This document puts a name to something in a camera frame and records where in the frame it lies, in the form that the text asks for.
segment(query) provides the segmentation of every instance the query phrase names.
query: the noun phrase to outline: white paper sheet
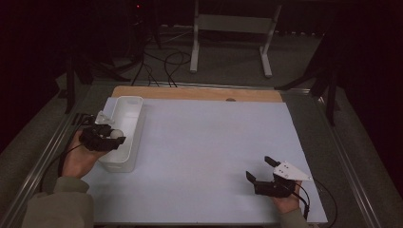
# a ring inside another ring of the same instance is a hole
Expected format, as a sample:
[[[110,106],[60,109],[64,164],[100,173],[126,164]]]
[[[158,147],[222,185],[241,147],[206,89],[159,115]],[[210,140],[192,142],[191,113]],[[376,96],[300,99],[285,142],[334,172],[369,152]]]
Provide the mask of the white paper sheet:
[[[272,201],[254,194],[245,171],[271,181],[269,156],[311,176],[286,104],[144,99],[144,111],[134,171],[108,173],[96,164],[84,177],[96,222],[278,222]],[[314,183],[302,186],[311,200],[308,221],[326,222]]]

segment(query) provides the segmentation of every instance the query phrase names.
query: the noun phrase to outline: white plastic container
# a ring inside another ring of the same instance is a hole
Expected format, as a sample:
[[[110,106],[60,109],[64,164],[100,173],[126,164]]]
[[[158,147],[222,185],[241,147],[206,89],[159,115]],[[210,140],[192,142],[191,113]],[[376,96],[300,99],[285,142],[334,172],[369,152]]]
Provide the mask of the white plastic container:
[[[122,130],[126,139],[118,149],[110,151],[98,160],[108,172],[129,173],[134,170],[144,124],[142,107],[141,97],[123,96],[117,99],[111,116],[115,124],[111,126],[113,129]]]

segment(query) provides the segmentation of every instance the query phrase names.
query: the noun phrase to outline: person's left hand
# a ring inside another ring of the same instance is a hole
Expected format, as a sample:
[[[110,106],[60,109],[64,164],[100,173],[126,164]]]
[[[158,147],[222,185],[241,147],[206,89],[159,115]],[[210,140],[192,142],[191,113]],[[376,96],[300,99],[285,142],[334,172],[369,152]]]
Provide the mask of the person's left hand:
[[[77,131],[68,147],[71,150],[65,159],[63,165],[62,177],[73,177],[80,179],[85,176],[94,166],[95,162],[105,155],[108,151],[90,151],[84,145],[80,145],[80,135],[82,131]]]

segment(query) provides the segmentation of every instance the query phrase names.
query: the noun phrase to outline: table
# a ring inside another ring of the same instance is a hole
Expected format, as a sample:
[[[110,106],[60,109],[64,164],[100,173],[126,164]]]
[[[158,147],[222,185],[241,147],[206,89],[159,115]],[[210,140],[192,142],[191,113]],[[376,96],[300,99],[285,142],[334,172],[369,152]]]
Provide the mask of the table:
[[[144,97],[143,135],[132,173],[111,174],[96,164],[84,177],[98,223],[276,223],[274,205],[254,194],[245,171],[270,181],[273,171],[263,160],[268,155],[299,164],[310,175],[294,127],[276,127],[292,126],[277,91],[119,86],[108,103],[124,95]],[[205,107],[210,109],[194,118]],[[220,116],[225,118],[215,122]],[[326,222],[315,185],[303,186],[311,198],[308,221]]]

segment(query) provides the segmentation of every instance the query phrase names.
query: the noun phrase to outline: metal frame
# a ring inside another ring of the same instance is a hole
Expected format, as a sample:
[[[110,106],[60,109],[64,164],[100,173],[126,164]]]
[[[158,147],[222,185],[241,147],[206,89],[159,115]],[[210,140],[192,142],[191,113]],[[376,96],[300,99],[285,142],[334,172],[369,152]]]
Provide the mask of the metal frame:
[[[277,6],[272,18],[199,14],[199,0],[195,0],[195,20],[193,27],[193,48],[190,61],[190,72],[196,73],[198,71],[200,29],[239,31],[267,34],[266,43],[264,43],[264,46],[259,48],[259,52],[261,63],[263,65],[264,76],[271,78],[273,73],[272,68],[270,67],[269,58],[267,57],[267,50],[272,42],[280,11],[281,6]]]
[[[47,147],[45,148],[44,153],[41,155],[38,162],[29,171],[26,179],[21,185],[20,190],[11,203],[9,210],[0,220],[0,227],[9,228],[17,226],[17,222],[20,221],[18,219],[20,219],[24,215],[25,208],[29,199],[32,198],[45,172],[45,169],[47,168],[51,160],[55,157],[58,149],[60,148],[62,140],[66,137],[69,123],[71,123],[71,121],[73,120],[78,105],[83,101],[87,93],[88,90],[84,92],[82,99],[80,99],[76,103],[76,105],[71,109],[71,112],[69,114],[65,114],[65,116],[62,118],[62,121],[57,126],[55,133],[53,134]]]
[[[266,89],[266,90],[274,90],[272,87],[253,87],[253,86],[231,86],[231,85],[195,85],[195,84],[180,84],[180,86],[188,86],[188,87],[217,87],[217,88],[250,88],[250,89]],[[309,89],[290,89],[289,91],[281,91],[280,94],[297,94],[301,96],[310,96]],[[0,221],[0,227],[9,228],[15,227],[18,219],[21,218],[25,211],[25,206],[28,200],[32,197],[35,192],[36,187],[42,177],[48,163],[55,156],[56,151],[58,150],[62,139],[67,134],[68,123],[70,123],[73,119],[73,114],[76,112],[78,106],[83,101],[81,99],[77,105],[75,105],[71,111],[70,115],[66,115],[63,121],[59,124],[58,128],[55,131],[55,134],[51,138],[48,143],[46,150],[43,155],[39,159],[39,161],[35,164],[35,166],[29,172],[27,178],[22,184],[19,192],[17,193],[14,201],[11,204],[8,212],[3,216]],[[316,100],[317,109],[322,117],[321,120],[324,122],[325,126],[328,127],[334,142],[336,143],[337,148],[337,156],[340,160],[343,171],[346,175],[347,181],[350,183],[352,191],[355,195],[356,202],[361,210],[361,213],[368,225],[368,227],[379,228],[382,227],[379,221],[379,218],[372,207],[371,201],[359,180],[359,177],[350,162],[350,158],[338,137],[338,133],[336,129],[329,124],[326,118],[325,113],[325,103],[319,98]]]

